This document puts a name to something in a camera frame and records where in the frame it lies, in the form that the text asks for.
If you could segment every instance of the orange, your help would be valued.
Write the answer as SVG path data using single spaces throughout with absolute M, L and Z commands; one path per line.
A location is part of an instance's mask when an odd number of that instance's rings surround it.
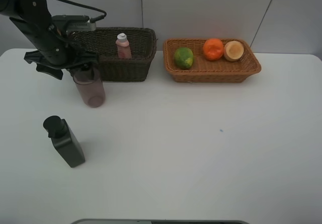
M 224 47 L 220 39 L 208 39 L 203 45 L 203 54 L 207 60 L 218 60 L 223 52 Z

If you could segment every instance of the wicker basket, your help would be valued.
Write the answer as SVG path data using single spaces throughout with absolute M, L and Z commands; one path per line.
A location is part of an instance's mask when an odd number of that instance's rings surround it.
M 243 82 L 247 77 L 259 73 L 261 65 L 245 41 L 222 39 L 222 42 L 225 45 L 232 40 L 242 43 L 245 49 L 243 56 L 235 62 L 229 62 L 224 57 L 217 61 L 206 60 L 202 52 L 206 39 L 168 39 L 164 43 L 166 70 L 177 82 Z M 194 54 L 194 63 L 188 70 L 179 69 L 174 63 L 174 53 L 180 47 L 188 47 Z
M 115 41 L 125 33 L 130 42 L 132 59 L 119 59 Z M 146 79 L 156 52 L 156 36 L 152 29 L 98 28 L 90 32 L 73 32 L 89 51 L 99 54 L 99 70 L 103 81 L 142 82 Z

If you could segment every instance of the black bottle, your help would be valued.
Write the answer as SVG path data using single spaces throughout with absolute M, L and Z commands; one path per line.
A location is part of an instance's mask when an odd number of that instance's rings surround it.
M 51 138 L 52 144 L 63 159 L 74 168 L 85 162 L 79 142 L 69 128 L 65 119 L 58 116 L 48 117 L 43 124 Z

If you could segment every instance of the table surface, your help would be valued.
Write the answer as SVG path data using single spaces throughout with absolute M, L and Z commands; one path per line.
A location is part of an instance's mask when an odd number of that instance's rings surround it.
M 81 219 L 322 221 L 322 63 L 256 54 L 241 84 L 175 83 L 157 52 L 142 83 L 104 83 L 83 104 L 71 77 L 0 57 L 0 222 Z M 70 168 L 43 121 L 67 120 L 86 162 Z

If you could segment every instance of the small pink bottle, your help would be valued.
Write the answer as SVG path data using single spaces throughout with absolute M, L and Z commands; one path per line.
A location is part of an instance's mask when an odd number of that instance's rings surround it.
M 116 45 L 117 45 L 117 54 L 119 55 L 120 59 L 132 58 L 130 43 L 127 40 L 126 34 L 121 33 L 117 36 Z

